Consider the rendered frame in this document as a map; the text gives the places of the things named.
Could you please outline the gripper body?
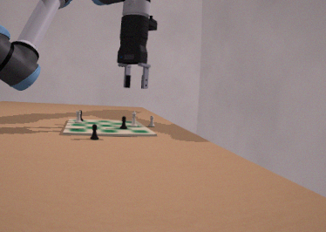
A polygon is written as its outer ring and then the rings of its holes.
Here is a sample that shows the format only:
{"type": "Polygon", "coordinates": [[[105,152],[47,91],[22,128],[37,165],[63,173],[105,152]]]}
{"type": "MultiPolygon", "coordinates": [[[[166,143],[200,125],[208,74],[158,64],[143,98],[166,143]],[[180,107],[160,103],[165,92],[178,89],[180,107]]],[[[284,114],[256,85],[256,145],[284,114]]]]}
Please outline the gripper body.
{"type": "Polygon", "coordinates": [[[124,1],[117,63],[147,64],[148,31],[157,30],[157,21],[150,16],[150,6],[147,0],[124,1]]]}

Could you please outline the green and white chessboard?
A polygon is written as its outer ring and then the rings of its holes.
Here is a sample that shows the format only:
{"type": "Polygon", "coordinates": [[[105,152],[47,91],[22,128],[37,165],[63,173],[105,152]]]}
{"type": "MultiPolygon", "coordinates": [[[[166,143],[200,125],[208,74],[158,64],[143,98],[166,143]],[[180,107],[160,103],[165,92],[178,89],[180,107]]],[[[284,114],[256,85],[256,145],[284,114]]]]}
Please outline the green and white chessboard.
{"type": "Polygon", "coordinates": [[[119,137],[157,137],[157,134],[136,120],[136,127],[130,126],[131,120],[126,121],[127,129],[120,129],[122,120],[83,119],[82,123],[75,123],[76,119],[69,119],[63,135],[92,136],[92,125],[97,125],[97,136],[119,137]]]}

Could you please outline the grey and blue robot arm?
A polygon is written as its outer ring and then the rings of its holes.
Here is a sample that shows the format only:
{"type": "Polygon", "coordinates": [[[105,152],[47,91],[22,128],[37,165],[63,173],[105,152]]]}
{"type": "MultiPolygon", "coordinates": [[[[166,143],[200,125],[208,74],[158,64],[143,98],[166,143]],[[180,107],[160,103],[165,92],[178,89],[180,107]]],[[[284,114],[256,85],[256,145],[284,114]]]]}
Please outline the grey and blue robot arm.
{"type": "MultiPolygon", "coordinates": [[[[38,48],[57,10],[72,0],[39,0],[17,41],[0,25],[0,79],[10,87],[23,91],[39,76],[41,68],[38,48]]],[[[63,7],[63,8],[64,8],[63,7]]]]}

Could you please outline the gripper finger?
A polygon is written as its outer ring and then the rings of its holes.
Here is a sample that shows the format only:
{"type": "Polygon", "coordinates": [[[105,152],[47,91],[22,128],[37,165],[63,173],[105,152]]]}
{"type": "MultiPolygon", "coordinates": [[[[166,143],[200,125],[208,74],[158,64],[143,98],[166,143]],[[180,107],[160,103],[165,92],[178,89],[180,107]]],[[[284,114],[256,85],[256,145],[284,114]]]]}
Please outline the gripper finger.
{"type": "Polygon", "coordinates": [[[149,68],[151,68],[151,65],[144,64],[144,63],[138,63],[138,66],[144,66],[142,82],[141,82],[141,89],[148,89],[148,76],[149,76],[149,68]]]}
{"type": "Polygon", "coordinates": [[[131,65],[119,63],[118,66],[125,67],[125,74],[124,74],[124,88],[130,88],[131,83],[131,65]]]}

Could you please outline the white chess bishop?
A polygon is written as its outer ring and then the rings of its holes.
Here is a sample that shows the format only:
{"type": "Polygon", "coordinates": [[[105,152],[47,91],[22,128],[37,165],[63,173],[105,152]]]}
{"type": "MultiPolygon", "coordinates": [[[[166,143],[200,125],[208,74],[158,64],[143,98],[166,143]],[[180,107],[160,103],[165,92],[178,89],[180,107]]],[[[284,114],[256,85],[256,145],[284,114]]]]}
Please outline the white chess bishop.
{"type": "Polygon", "coordinates": [[[137,126],[135,117],[136,117],[136,112],[133,111],[133,113],[132,113],[132,124],[130,126],[133,126],[133,127],[137,126]]]}

